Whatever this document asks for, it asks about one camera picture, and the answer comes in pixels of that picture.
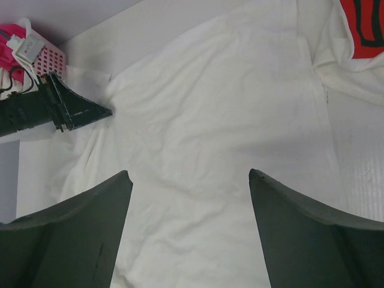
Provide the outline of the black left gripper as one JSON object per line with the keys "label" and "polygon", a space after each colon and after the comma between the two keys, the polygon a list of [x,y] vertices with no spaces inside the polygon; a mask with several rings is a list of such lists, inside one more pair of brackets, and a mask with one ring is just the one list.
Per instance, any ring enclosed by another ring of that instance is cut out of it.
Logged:
{"label": "black left gripper", "polygon": [[113,115],[110,108],[72,91],[56,73],[39,77],[38,91],[1,100],[1,136],[40,128],[76,130]]}

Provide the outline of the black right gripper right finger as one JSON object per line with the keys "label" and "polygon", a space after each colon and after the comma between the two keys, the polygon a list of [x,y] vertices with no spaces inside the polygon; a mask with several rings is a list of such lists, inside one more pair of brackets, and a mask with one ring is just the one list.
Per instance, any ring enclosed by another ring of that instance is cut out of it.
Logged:
{"label": "black right gripper right finger", "polygon": [[383,287],[383,223],[303,195],[259,170],[250,194],[271,287]]}

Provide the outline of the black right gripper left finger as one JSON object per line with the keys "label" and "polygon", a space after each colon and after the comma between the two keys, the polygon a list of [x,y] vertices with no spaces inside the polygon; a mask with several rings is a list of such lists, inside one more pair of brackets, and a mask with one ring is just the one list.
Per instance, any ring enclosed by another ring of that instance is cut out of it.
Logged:
{"label": "black right gripper left finger", "polygon": [[94,188],[1,224],[1,287],[110,287],[133,184]]}

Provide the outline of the plain white t-shirt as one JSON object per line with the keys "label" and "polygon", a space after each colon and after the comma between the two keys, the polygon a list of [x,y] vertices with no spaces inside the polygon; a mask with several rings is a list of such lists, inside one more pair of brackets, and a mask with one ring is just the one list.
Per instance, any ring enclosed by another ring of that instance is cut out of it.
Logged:
{"label": "plain white t-shirt", "polygon": [[251,169],[347,209],[296,1],[142,1],[63,49],[114,115],[21,143],[16,214],[126,170],[113,287],[269,287]]}

